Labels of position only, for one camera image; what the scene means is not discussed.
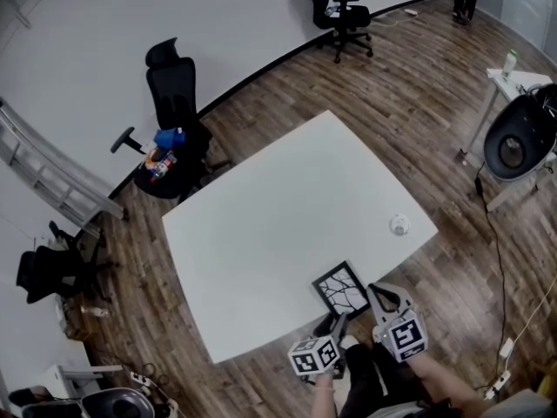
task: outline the cable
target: cable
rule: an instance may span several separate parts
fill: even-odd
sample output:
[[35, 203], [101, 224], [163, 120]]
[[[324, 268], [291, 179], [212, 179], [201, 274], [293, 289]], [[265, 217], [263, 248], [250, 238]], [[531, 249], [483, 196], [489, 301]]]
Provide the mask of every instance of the cable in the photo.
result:
[[374, 22], [372, 20], [371, 24], [376, 24], [378, 26], [384, 26], [385, 28], [394, 28], [395, 26], [398, 26], [399, 24], [405, 24], [406, 22], [411, 22], [414, 18], [418, 18], [419, 14], [416, 14], [415, 16], [412, 16], [411, 18], [407, 18], [405, 20], [397, 20], [394, 24], [381, 24], [379, 22]]
[[500, 338], [500, 341], [499, 341], [499, 345], [497, 346], [497, 353], [495, 354], [495, 364], [494, 364], [495, 365], [495, 374], [496, 374], [497, 377], [500, 377], [500, 375], [499, 375], [499, 352], [500, 352], [500, 350], [503, 346], [503, 339], [505, 339], [505, 327], [506, 327], [506, 324], [507, 324], [507, 290], [505, 289], [506, 277], [505, 277], [505, 270], [503, 269], [503, 260], [501, 258], [501, 250], [500, 250], [500, 246], [499, 246], [499, 234], [495, 230], [495, 227], [493, 227], [491, 219], [489, 218], [489, 212], [487, 210], [487, 202], [486, 202], [486, 198], [484, 197], [484, 190], [483, 190], [483, 186], [481, 185], [481, 180], [480, 180], [480, 172], [484, 168], [484, 165], [486, 165], [485, 161], [481, 165], [480, 169], [478, 170], [478, 173], [476, 173], [476, 180], [474, 180], [474, 184], [476, 184], [476, 192], [481, 197], [481, 200], [484, 203], [484, 211], [486, 213], [487, 223], [489, 224], [489, 227], [493, 231], [493, 235], [495, 235], [495, 247], [497, 249], [497, 260], [499, 262], [499, 270], [500, 270], [500, 273], [501, 273], [501, 278], [503, 279], [503, 283], [501, 284], [501, 291], [503, 293], [503, 323], [501, 324], [501, 338]]
[[508, 368], [508, 362], [511, 359], [511, 355], [513, 354], [513, 350], [516, 347], [516, 343], [518, 342], [518, 340], [520, 339], [520, 337], [522, 336], [522, 334], [526, 331], [526, 329], [528, 328], [528, 325], [530, 325], [530, 322], [532, 321], [532, 318], [535, 316], [536, 313], [538, 313], [538, 310], [541, 308], [541, 306], [543, 305], [543, 303], [546, 301], [547, 296], [549, 295], [549, 293], [551, 293], [551, 289], [554, 287], [555, 285], [555, 281], [557, 281], [557, 275], [554, 277], [554, 281], [551, 282], [551, 285], [549, 286], [549, 289], [547, 289], [546, 295], [543, 296], [543, 299], [541, 300], [540, 304], [536, 307], [536, 309], [534, 309], [534, 311], [532, 312], [532, 314], [530, 314], [530, 317], [528, 318], [526, 325], [524, 326], [524, 328], [522, 328], [522, 330], [520, 331], [520, 333], [518, 334], [518, 336], [516, 336], [516, 339], [513, 342], [513, 346], [511, 347], [511, 351], [508, 353], [507, 359], [505, 360], [505, 371], [507, 371]]

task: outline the ladder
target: ladder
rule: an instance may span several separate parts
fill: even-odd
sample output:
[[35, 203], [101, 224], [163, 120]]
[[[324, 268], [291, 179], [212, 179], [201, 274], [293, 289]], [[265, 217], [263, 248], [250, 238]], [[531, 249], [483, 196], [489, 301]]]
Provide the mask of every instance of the ladder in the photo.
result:
[[84, 181], [84, 169], [54, 148], [0, 98], [0, 159], [41, 199], [96, 238], [92, 225], [102, 211], [117, 219], [127, 212]]

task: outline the plastic bottle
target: plastic bottle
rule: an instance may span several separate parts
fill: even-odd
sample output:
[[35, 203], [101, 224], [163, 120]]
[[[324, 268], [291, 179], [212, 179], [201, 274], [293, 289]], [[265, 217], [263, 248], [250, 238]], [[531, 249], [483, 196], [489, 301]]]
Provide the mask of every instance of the plastic bottle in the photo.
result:
[[511, 77], [511, 73], [514, 70], [514, 67], [516, 66], [516, 62], [517, 62], [516, 51], [511, 50], [507, 54], [507, 59], [505, 59], [505, 66], [503, 67], [503, 72], [501, 73], [501, 76], [503, 76], [503, 78], [507, 82], [508, 82], [508, 79]]
[[109, 313], [106, 308], [99, 308], [99, 307], [84, 307], [81, 306], [81, 312], [83, 314], [89, 314], [95, 317], [108, 317]]

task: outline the chair base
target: chair base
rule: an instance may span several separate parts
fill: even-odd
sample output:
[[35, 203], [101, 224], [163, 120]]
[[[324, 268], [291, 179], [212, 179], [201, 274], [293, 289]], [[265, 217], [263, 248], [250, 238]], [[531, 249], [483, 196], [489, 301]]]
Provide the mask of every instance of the chair base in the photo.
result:
[[[333, 44], [337, 49], [337, 54], [334, 58], [335, 64], [340, 63], [340, 54], [344, 50], [346, 44], [358, 45], [360, 48], [367, 50], [366, 54], [368, 57], [373, 57], [373, 47], [360, 42], [358, 40], [360, 37], [365, 37], [367, 41], [372, 40], [372, 37], [367, 32], [356, 32], [350, 34], [346, 29], [338, 29], [332, 32], [330, 39], [326, 42], [328, 44]], [[318, 48], [323, 48], [323, 44], [318, 44]]]

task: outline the power strip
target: power strip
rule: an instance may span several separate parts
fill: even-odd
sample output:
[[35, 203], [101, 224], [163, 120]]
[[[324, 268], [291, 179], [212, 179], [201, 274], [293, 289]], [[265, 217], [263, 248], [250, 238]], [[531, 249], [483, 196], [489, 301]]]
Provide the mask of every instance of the power strip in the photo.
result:
[[503, 386], [507, 383], [508, 380], [511, 379], [511, 372], [506, 370], [503, 374], [499, 377], [497, 382], [495, 382], [489, 390], [486, 392], [486, 400], [492, 400], [495, 395], [499, 393], [499, 391], [503, 388]]

